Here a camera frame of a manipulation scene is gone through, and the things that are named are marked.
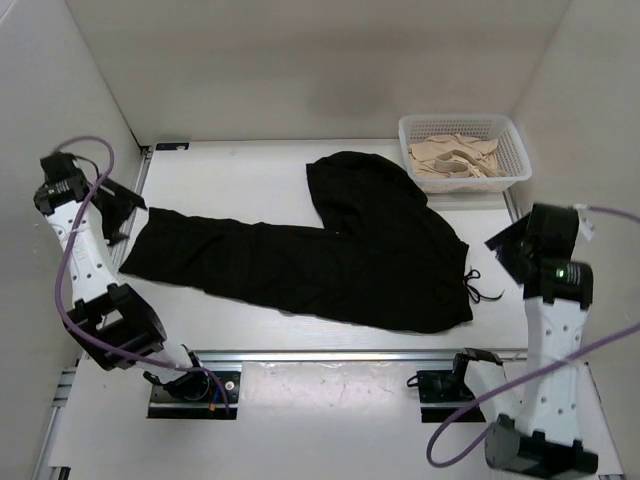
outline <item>white panel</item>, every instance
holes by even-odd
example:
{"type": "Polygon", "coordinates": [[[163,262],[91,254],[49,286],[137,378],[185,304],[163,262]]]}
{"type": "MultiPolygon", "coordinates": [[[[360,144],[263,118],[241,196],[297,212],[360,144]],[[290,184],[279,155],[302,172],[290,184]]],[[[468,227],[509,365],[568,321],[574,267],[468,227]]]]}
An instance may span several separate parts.
{"type": "MultiPolygon", "coordinates": [[[[78,352],[55,313],[61,252],[33,207],[38,160],[71,136],[103,135],[118,154],[116,178],[129,184],[139,154],[62,1],[0,0],[0,17],[0,478],[22,480],[60,370],[78,352]]],[[[105,165],[99,148],[77,151],[105,165]]]]}
{"type": "MultiPolygon", "coordinates": [[[[192,143],[185,151],[154,153],[143,195],[148,205],[187,215],[321,227],[305,165],[342,150],[378,153],[400,162],[397,140],[192,143]]],[[[498,302],[473,305],[473,322],[437,335],[284,315],[192,288],[127,278],[153,305],[170,338],[194,349],[526,348],[522,292],[484,246],[510,223],[502,196],[433,195],[430,205],[471,245],[467,263],[483,275],[475,283],[480,291],[492,295],[505,290],[498,302]]],[[[132,238],[147,219],[139,212],[132,238]]]]}
{"type": "MultiPolygon", "coordinates": [[[[523,363],[508,364],[507,376],[524,373],[523,363]]],[[[82,480],[495,478],[482,446],[450,469],[427,464],[437,424],[420,423],[418,392],[405,385],[415,371],[408,363],[245,363],[236,421],[184,421],[145,418],[150,385],[139,371],[106,373],[82,361],[51,465],[82,480]]],[[[580,385],[584,445],[599,453],[599,472],[621,473],[586,368],[580,385]]],[[[454,424],[434,456],[458,454],[484,428],[454,424]]]]}
{"type": "Polygon", "coordinates": [[[568,0],[68,0],[143,143],[389,138],[509,113],[568,0]]]}
{"type": "MultiPolygon", "coordinates": [[[[640,2],[571,3],[513,118],[534,176],[524,205],[593,203],[640,213],[640,2]]],[[[594,305],[585,342],[640,321],[640,228],[591,216],[596,237],[576,251],[592,264],[594,305]]],[[[640,478],[638,338],[590,357],[625,470],[640,478]]]]}

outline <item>black fabric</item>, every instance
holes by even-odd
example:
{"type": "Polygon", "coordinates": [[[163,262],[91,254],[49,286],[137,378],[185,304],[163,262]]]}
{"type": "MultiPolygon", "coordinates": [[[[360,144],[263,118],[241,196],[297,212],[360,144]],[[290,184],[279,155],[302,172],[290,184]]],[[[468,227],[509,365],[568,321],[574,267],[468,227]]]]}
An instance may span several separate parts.
{"type": "Polygon", "coordinates": [[[389,330],[434,333],[472,319],[468,245],[404,170],[341,152],[307,165],[307,179],[324,229],[151,208],[120,271],[389,330]]]}

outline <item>folded garment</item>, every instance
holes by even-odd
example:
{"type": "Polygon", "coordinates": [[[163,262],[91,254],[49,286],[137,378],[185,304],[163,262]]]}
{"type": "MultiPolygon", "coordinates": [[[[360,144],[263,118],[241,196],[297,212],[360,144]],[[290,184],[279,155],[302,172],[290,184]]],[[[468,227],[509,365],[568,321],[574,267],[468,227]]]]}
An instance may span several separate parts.
{"type": "Polygon", "coordinates": [[[433,333],[472,319],[468,245],[403,169],[341,152],[307,165],[307,182],[324,229],[151,208],[120,271],[389,330],[433,333]]]}
{"type": "Polygon", "coordinates": [[[428,178],[503,177],[496,157],[498,140],[436,135],[409,146],[414,172],[428,178]]]}

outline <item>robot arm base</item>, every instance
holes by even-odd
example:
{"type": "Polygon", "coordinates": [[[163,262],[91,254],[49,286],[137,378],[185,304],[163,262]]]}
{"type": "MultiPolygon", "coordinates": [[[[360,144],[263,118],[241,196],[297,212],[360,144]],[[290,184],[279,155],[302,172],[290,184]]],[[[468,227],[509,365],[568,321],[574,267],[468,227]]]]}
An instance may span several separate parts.
{"type": "Polygon", "coordinates": [[[571,480],[598,470],[598,455],[584,450],[581,442],[567,446],[546,441],[541,432],[528,436],[517,431],[507,415],[489,426],[485,458],[491,468],[534,478],[571,480]]]}

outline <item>laundry basket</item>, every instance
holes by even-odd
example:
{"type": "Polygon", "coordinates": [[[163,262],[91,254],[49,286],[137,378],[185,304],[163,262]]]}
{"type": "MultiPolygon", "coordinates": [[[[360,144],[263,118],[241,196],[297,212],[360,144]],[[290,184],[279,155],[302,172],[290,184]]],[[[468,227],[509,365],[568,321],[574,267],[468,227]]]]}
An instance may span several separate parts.
{"type": "Polygon", "coordinates": [[[513,122],[504,115],[409,115],[399,122],[402,159],[409,177],[427,193],[502,192],[531,176],[531,164],[513,122]],[[461,135],[482,140],[498,139],[496,158],[500,178],[425,178],[413,170],[409,145],[433,135],[461,135]]]}

